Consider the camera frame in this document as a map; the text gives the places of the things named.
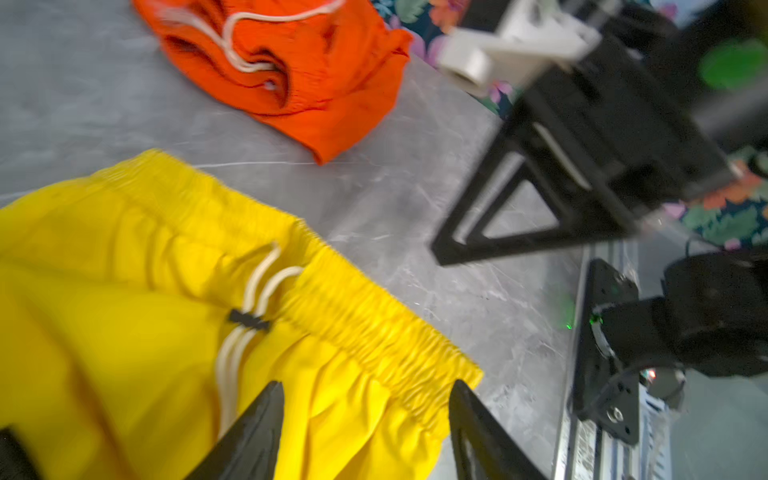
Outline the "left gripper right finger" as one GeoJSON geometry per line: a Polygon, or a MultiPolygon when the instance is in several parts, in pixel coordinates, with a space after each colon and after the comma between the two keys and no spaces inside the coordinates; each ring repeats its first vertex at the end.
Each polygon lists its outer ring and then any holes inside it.
{"type": "Polygon", "coordinates": [[[449,422],[458,479],[546,478],[460,379],[450,392],[449,422]]]}

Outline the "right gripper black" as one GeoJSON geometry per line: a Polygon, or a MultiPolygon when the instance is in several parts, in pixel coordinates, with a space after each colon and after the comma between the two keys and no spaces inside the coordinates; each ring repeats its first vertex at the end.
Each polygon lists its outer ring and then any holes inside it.
{"type": "Polygon", "coordinates": [[[624,239],[661,204],[733,178],[722,150],[606,37],[571,69],[553,66],[527,88],[430,249],[451,266],[624,239]]]}

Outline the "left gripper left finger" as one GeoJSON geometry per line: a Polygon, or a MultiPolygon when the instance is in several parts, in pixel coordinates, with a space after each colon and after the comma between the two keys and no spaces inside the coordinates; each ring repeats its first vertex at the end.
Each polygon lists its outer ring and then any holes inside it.
{"type": "Polygon", "coordinates": [[[186,479],[274,479],[284,407],[283,384],[271,381],[186,479]]]}

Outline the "yellow shorts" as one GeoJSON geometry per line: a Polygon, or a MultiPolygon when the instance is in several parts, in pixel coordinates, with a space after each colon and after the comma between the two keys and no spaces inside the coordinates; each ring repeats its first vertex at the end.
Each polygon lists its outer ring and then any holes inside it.
{"type": "Polygon", "coordinates": [[[159,150],[1,211],[1,471],[181,479],[270,383],[278,479],[425,479],[482,370],[299,218],[159,150]]]}

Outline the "orange shorts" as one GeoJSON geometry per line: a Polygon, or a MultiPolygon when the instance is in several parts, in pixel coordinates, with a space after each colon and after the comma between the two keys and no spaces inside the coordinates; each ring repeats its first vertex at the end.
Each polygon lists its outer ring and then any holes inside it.
{"type": "Polygon", "coordinates": [[[324,165],[394,108],[412,37],[369,1],[136,1],[169,61],[324,165]]]}

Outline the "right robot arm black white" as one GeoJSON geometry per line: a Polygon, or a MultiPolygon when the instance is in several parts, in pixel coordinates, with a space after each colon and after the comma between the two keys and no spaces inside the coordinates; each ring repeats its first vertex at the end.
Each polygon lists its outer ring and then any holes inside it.
{"type": "MultiPolygon", "coordinates": [[[[767,5],[720,1],[634,54],[605,36],[570,66],[544,70],[516,102],[432,251],[463,264],[623,239],[675,200],[734,182],[728,156],[767,136],[767,5]]],[[[590,354],[620,373],[667,367],[709,377],[767,370],[767,249],[694,227],[663,292],[597,302],[590,354]]]]}

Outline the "aluminium mounting rail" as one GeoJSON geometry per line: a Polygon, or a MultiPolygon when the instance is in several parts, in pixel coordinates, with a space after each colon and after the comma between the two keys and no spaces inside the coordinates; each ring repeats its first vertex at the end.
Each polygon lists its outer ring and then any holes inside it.
{"type": "Polygon", "coordinates": [[[671,409],[647,389],[647,373],[629,376],[599,349],[598,313],[639,297],[634,241],[585,248],[569,327],[565,397],[555,479],[670,479],[671,409]]]}

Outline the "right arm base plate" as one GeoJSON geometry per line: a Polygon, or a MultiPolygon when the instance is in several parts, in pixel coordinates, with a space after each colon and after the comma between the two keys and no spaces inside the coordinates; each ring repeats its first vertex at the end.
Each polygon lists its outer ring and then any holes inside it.
{"type": "Polygon", "coordinates": [[[570,400],[579,420],[594,422],[628,446],[639,441],[639,379],[623,372],[604,332],[604,314],[637,299],[635,283],[602,259],[589,262],[570,400]]]}

